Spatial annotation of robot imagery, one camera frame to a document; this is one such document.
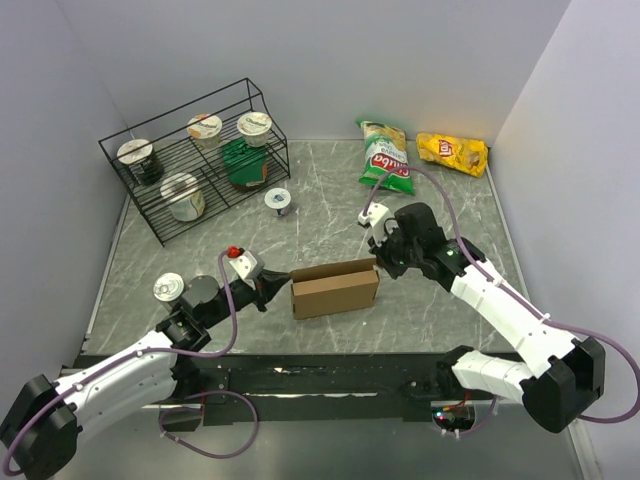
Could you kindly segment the green snack bag in rack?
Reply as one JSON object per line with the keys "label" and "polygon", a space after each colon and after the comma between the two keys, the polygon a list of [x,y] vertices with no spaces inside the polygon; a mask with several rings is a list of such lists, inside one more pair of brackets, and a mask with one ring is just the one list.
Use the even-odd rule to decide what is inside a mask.
{"label": "green snack bag in rack", "polygon": [[234,188],[248,192],[265,185],[268,176],[265,146],[253,147],[238,138],[224,144],[222,153],[225,171]]}

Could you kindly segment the Chobani yogurt cup on rack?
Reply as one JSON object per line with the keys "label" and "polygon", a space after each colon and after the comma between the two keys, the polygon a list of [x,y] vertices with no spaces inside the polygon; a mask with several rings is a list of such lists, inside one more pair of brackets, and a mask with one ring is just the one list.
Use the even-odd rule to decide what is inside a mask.
{"label": "Chobani yogurt cup on rack", "polygon": [[272,124],[267,113],[251,111],[237,120],[236,127],[248,146],[262,147],[268,142]]}

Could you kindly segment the green Chuba chips bag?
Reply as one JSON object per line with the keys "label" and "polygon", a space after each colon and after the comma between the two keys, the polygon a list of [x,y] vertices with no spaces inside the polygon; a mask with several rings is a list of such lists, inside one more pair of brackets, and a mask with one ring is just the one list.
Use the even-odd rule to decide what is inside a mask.
{"label": "green Chuba chips bag", "polygon": [[379,178],[391,170],[381,187],[408,195],[414,194],[411,171],[407,168],[407,140],[404,130],[367,120],[358,120],[364,135],[365,164],[359,182],[375,185]]}

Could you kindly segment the small white yogurt cup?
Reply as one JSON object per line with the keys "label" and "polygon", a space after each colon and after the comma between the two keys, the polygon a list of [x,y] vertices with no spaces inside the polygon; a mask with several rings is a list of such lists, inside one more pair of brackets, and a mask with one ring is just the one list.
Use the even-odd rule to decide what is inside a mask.
{"label": "small white yogurt cup", "polygon": [[285,188],[271,188],[264,197],[265,205],[277,217],[285,217],[292,206],[292,197]]}

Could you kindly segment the yellow Lays chips bag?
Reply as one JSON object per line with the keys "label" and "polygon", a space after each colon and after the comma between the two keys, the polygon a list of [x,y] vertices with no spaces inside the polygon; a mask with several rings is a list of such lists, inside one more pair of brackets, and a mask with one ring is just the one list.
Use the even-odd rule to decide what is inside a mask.
{"label": "yellow Lays chips bag", "polygon": [[416,147],[422,160],[476,178],[484,175],[488,165],[488,147],[482,140],[421,132]]}

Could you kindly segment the brown cardboard box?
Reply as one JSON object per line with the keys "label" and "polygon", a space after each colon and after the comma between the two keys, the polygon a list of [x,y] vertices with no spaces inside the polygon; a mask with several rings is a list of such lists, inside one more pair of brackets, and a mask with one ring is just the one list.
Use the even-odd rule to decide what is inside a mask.
{"label": "brown cardboard box", "polygon": [[374,258],[298,269],[290,276],[296,320],[370,308],[380,284]]}

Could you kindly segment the white cup lower rack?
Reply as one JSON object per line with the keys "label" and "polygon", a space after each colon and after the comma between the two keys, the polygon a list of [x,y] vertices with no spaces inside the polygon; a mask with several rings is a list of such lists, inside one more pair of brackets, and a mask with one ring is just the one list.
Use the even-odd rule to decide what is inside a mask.
{"label": "white cup lower rack", "polygon": [[177,173],[162,181],[160,195],[175,220],[191,222],[199,219],[206,207],[198,179],[189,173]]}

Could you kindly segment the dark yogurt cup on rack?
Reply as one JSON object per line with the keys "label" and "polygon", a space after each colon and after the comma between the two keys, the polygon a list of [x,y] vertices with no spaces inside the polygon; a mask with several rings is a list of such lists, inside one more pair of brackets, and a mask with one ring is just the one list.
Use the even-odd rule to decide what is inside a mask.
{"label": "dark yogurt cup on rack", "polygon": [[164,167],[148,140],[134,139],[124,143],[117,151],[117,160],[125,165],[137,183],[143,186],[153,185],[164,174]]}

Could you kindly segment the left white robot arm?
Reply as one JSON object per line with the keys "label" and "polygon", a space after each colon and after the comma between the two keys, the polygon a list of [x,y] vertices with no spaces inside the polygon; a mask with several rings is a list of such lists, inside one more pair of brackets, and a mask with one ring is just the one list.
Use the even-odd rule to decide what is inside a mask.
{"label": "left white robot arm", "polygon": [[124,350],[72,375],[38,375],[19,391],[1,423],[6,476],[54,476],[83,440],[143,406],[172,398],[191,399],[198,389],[193,359],[211,340],[209,330],[238,312],[266,305],[290,281],[287,273],[264,270],[250,282],[219,285],[194,278],[156,327]]}

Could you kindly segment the dark tin can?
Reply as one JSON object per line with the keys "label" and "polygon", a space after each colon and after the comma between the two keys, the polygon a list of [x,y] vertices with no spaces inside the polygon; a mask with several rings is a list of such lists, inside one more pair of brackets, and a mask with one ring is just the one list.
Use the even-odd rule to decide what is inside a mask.
{"label": "dark tin can", "polygon": [[179,304],[179,298],[185,291],[183,277],[174,272],[166,272],[160,275],[153,284],[152,294],[154,298],[168,311],[172,312]]}

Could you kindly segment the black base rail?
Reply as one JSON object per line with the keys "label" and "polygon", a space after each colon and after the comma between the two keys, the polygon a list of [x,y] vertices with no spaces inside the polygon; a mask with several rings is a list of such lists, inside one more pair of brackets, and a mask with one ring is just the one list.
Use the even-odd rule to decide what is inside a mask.
{"label": "black base rail", "polygon": [[[437,354],[230,354],[186,362],[164,404],[204,408],[207,426],[239,421],[401,419],[429,422],[464,389],[437,379]],[[206,393],[199,401],[198,394]]]}

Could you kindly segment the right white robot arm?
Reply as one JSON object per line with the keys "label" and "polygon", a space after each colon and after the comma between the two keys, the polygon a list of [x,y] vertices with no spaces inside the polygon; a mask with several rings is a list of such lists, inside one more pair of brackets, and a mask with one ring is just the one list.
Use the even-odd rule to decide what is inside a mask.
{"label": "right white robot arm", "polygon": [[493,264],[466,239],[449,239],[431,208],[391,212],[373,203],[358,216],[369,251],[392,278],[415,268],[479,313],[514,348],[505,360],[460,346],[440,361],[437,386],[456,399],[481,390],[524,406],[542,428],[559,433],[604,390],[605,350],[594,338],[545,324],[524,306]]}

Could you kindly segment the orange yogurt cup on rack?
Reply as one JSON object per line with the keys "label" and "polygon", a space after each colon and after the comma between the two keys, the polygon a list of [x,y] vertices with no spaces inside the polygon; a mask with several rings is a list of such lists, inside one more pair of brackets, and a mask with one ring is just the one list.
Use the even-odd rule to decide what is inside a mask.
{"label": "orange yogurt cup on rack", "polygon": [[203,149],[214,149],[220,143],[222,120],[212,114],[198,114],[187,123],[187,133]]}

